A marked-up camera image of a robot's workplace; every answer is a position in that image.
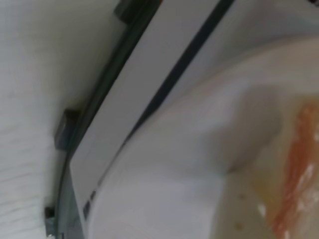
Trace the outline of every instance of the white container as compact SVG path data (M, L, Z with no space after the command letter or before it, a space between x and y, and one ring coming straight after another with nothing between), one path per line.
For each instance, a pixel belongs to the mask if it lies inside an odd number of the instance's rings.
M88 238L273 238L245 177L228 172L280 130L286 97L319 93L318 46L254 51L155 114L106 174Z

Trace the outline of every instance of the white plate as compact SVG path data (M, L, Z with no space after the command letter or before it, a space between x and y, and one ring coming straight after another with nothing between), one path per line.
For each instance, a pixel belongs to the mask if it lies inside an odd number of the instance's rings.
M279 42L159 112L118 156L89 217L89 239L268 239L254 193L227 172L280 129L279 105L319 92L319 38Z

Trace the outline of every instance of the black stripe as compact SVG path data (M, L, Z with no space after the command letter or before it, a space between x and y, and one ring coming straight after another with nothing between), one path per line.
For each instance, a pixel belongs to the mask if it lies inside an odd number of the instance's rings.
M222 20L226 12L232 6L235 0L221 0L214 8L208 19L201 27L195 38L189 44L185 52L180 57L160 89L157 91L146 110L143 112L139 121L134 126L133 130L128 136L128 139L134 134L134 132L161 106L165 98L169 95L172 88L178 82L186 68L189 66L193 58L206 42L210 34L217 27Z

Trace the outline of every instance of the white surface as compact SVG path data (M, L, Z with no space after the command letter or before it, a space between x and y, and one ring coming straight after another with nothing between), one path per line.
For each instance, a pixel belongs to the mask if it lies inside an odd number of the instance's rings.
M163 1L105 98L71 161L72 182L84 233L82 209L85 203L217 2Z
M123 26L117 0L0 1L0 238L45 239L62 155L54 128L84 100Z
M318 44L267 46L156 113L106 175L88 239L272 238L246 181L225 172L279 131L283 101L319 93Z
M181 76L162 108L245 52L289 37L319 34L319 7L307 0L238 0Z

